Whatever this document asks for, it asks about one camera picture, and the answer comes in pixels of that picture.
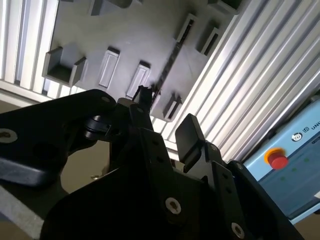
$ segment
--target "black plastic part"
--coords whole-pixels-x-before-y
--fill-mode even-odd
[[[12,143],[0,143],[0,179],[32,187],[53,183],[68,155],[91,145],[77,135],[84,120],[107,114],[115,104],[107,93],[90,90],[0,114],[1,127],[18,137]],[[73,145],[76,136],[84,146]]]
[[[208,208],[199,211],[201,201],[213,201],[202,192],[202,181],[174,172],[183,193],[182,225],[170,224],[157,202],[142,157],[112,171],[105,177],[77,190],[61,200],[44,221],[41,240],[57,239],[152,239],[196,240],[201,229],[212,228]]]
[[[184,163],[185,172],[201,156],[201,149],[206,141],[200,124],[195,116],[188,114],[175,131],[176,146],[180,162]]]
[[[139,86],[132,100],[149,113],[152,105],[152,89]]]
[[[181,225],[186,221],[185,209],[165,142],[161,134],[143,128],[139,130],[139,136],[151,184],[150,189],[156,199],[154,202],[158,202],[169,223]],[[168,211],[167,198],[174,198],[180,203],[183,209],[180,214],[175,215]]]
[[[145,128],[154,130],[150,120],[149,112],[138,104],[132,104],[129,107],[131,124],[135,128]]]
[[[236,223],[244,233],[242,239],[254,240],[245,222],[232,173],[215,161],[211,163],[211,167],[217,209],[220,211],[221,221],[224,222],[225,233],[228,233],[230,239],[236,239],[237,236],[232,230],[232,223]]]
[[[256,239],[304,239],[243,164],[231,161],[227,168],[234,177],[246,225]]]
[[[216,162],[222,166],[226,166],[226,163],[222,160],[220,150],[216,145],[206,141],[203,147],[206,161]]]
[[[108,114],[94,116],[87,120],[84,136],[89,140],[115,142],[128,135],[130,125],[129,108],[117,103]]]

